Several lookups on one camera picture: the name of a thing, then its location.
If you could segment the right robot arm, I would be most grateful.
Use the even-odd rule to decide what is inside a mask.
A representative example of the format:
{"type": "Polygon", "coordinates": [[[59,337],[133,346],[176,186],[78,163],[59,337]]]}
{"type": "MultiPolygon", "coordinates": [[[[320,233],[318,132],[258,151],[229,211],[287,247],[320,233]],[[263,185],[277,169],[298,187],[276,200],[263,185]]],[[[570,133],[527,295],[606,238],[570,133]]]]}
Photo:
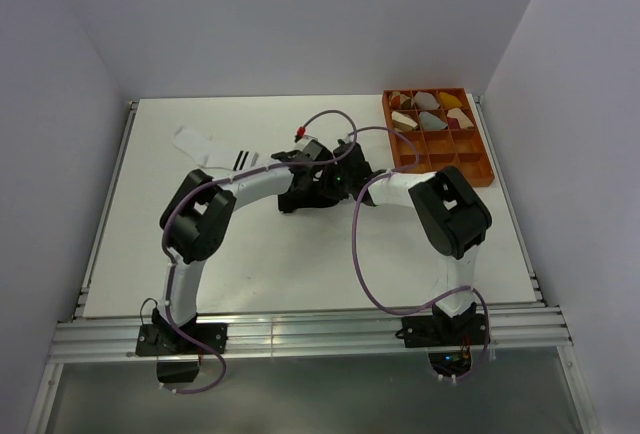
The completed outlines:
{"type": "Polygon", "coordinates": [[[489,209],[461,171],[447,166],[422,174],[395,170],[374,172],[364,159],[360,145],[340,140],[333,151],[338,175],[355,199],[351,223],[351,255],[356,278],[365,296],[379,310],[406,317],[428,308],[432,310],[433,332],[443,343],[452,344],[474,322],[488,321],[488,312],[477,314],[486,302],[473,283],[481,244],[492,226],[489,209]],[[434,299],[409,311],[383,305],[366,284],[358,257],[358,227],[361,207],[397,206],[412,209],[431,247],[446,262],[444,291],[434,299]]]}

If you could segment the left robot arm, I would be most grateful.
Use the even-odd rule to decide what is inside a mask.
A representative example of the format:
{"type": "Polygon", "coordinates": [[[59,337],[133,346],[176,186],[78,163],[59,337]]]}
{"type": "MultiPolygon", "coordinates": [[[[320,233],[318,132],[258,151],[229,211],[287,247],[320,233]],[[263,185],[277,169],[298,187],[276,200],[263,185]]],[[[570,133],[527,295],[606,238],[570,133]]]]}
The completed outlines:
{"type": "Polygon", "coordinates": [[[225,178],[191,171],[160,219],[169,267],[151,315],[154,343],[169,353],[186,353],[210,339],[197,325],[197,294],[205,264],[221,247],[235,211],[271,196],[282,213],[332,207],[339,199],[325,195],[319,179],[326,167],[335,166],[334,152],[299,137],[293,150],[225,178]]]}

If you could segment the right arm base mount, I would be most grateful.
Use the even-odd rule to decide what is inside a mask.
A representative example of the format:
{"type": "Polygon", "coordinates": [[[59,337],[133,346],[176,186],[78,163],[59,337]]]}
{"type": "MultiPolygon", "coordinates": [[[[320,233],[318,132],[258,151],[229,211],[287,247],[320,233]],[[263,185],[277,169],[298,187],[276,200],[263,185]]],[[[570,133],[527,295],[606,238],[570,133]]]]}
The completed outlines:
{"type": "Polygon", "coordinates": [[[485,316],[472,314],[457,316],[411,316],[401,319],[401,328],[395,338],[405,348],[483,346],[488,334],[485,316]]]}

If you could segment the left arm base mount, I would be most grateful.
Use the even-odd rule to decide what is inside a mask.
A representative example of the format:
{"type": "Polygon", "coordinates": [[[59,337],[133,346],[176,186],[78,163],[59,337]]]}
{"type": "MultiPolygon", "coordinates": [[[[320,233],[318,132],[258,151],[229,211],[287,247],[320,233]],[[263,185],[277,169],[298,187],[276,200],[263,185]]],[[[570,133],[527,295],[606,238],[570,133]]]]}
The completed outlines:
{"type": "MultiPolygon", "coordinates": [[[[188,335],[223,354],[226,348],[228,325],[224,323],[197,323],[188,335]]],[[[177,334],[172,328],[162,329],[153,324],[143,325],[138,334],[135,355],[157,357],[203,354],[204,349],[177,334]]]]}

